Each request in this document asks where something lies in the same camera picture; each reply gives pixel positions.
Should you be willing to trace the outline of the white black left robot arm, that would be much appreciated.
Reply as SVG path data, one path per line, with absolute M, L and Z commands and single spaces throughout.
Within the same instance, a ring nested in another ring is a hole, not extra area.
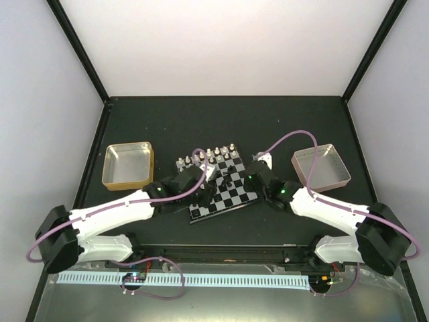
M 155 215 L 177 213 L 191 205 L 206 207 L 216 186 L 216 168 L 201 164 L 182 168 L 176 176 L 155 181 L 126 197 L 86 209 L 51 209 L 36 231 L 36 247 L 48 274 L 63 272 L 77 263 L 113 261 L 138 267 L 144 252 L 130 233 L 106 232 Z

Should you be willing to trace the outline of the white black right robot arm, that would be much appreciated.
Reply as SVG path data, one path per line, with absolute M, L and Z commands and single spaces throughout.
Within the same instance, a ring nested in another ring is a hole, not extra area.
M 304 260 L 312 270 L 334 262 L 356 262 L 391 276 L 412 241 L 393 211 L 383 203 L 370 206 L 345 203 L 279 179 L 264 161 L 245 169 L 244 187 L 276 211 L 306 217 L 342 231 L 342 236 L 317 237 Z

